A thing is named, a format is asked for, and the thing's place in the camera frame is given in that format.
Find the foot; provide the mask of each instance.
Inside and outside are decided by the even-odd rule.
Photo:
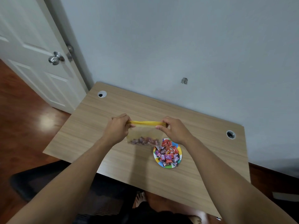
[[[190,215],[188,218],[191,220],[193,224],[202,224],[202,219],[195,215]]]
[[[145,198],[145,193],[137,193],[136,195],[136,207],[138,207],[142,202],[147,201]]]

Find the white wall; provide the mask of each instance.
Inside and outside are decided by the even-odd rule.
[[[46,2],[89,87],[242,124],[250,162],[299,177],[299,0]]]

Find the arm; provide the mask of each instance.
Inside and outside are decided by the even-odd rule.
[[[170,125],[170,129],[163,126],[156,128],[185,146],[226,223],[296,224],[285,211],[195,138],[179,119],[165,117],[162,122]]]
[[[128,135],[126,114],[112,118],[103,136],[47,184],[8,224],[71,223],[83,202],[103,158]]]

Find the forearm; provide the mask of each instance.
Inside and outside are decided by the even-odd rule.
[[[46,185],[8,223],[71,223],[110,148],[103,139],[98,140]]]
[[[200,140],[188,141],[184,146],[226,223],[296,223]]]

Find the hand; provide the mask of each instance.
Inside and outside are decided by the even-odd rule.
[[[169,116],[166,116],[161,122],[166,123],[164,126],[156,126],[156,129],[163,131],[172,141],[175,143],[185,145],[185,142],[193,137],[190,131],[185,127],[185,125],[179,119],[174,119]]]
[[[104,130],[102,139],[111,147],[121,142],[128,135],[129,128],[135,127],[133,124],[126,124],[127,121],[131,119],[126,113],[112,117]]]

